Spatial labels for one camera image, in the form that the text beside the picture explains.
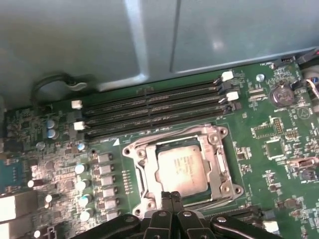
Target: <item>motherboard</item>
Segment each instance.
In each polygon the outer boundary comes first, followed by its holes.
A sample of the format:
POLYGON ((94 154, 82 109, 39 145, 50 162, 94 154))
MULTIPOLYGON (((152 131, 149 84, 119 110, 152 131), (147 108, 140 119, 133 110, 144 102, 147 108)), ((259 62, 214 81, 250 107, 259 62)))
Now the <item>motherboard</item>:
POLYGON ((317 239, 319 120, 302 81, 296 63, 265 62, 6 112, 0 208, 14 213, 0 221, 69 239, 179 191, 207 219, 317 239))

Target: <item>cable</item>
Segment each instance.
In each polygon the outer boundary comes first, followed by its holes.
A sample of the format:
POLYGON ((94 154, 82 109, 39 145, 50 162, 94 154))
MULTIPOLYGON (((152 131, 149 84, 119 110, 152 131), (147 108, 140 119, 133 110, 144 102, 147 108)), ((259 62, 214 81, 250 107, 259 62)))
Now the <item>cable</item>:
POLYGON ((67 73, 60 73, 60 74, 48 76, 48 77, 45 77, 42 80, 36 82, 31 90, 31 97, 30 97, 31 104, 32 104, 35 111, 38 107, 38 100, 36 97, 38 91, 43 86, 48 85, 48 84, 53 83, 53 82, 58 82, 58 81, 64 82, 65 84, 67 84, 69 86, 73 86, 76 84, 75 79, 67 73))
POLYGON ((319 99, 319 92, 316 88, 316 85, 310 79, 306 79, 306 81, 310 84, 314 95, 319 99))

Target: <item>black cable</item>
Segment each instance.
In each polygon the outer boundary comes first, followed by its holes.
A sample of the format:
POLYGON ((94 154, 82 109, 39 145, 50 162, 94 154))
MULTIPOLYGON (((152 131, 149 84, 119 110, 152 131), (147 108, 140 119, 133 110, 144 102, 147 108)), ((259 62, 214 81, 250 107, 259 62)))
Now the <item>black cable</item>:
POLYGON ((40 81, 36 82, 31 90, 31 97, 30 97, 31 104, 32 104, 35 111, 37 110, 37 107, 38 107, 38 100, 36 97, 38 91, 43 86, 46 86, 50 83, 58 82, 58 81, 64 82, 65 84, 67 84, 69 86, 73 86, 76 84, 75 79, 67 73, 59 73, 56 75, 47 76, 47 77, 41 79, 40 81))

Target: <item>gray metal panel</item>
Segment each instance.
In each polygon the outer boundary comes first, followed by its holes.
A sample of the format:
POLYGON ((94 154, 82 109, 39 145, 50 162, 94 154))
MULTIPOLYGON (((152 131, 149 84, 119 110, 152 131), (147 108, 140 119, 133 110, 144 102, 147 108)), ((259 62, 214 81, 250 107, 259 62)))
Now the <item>gray metal panel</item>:
MULTIPOLYGON (((315 47, 318 0, 2 0, 0 94, 29 104, 43 73, 92 74, 100 91, 315 47)), ((50 99, 60 86, 46 88, 50 99)))

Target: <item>cpu socket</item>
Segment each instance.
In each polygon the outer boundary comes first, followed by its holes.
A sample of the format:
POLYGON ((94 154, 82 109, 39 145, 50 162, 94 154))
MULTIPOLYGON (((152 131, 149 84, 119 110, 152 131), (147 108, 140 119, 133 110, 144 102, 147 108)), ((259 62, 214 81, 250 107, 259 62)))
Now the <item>cpu socket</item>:
POLYGON ((133 214, 161 209, 162 191, 179 191, 186 208, 220 207, 243 194, 233 184, 222 139, 228 129, 210 124, 146 136, 123 149, 134 160, 141 203, 133 214))

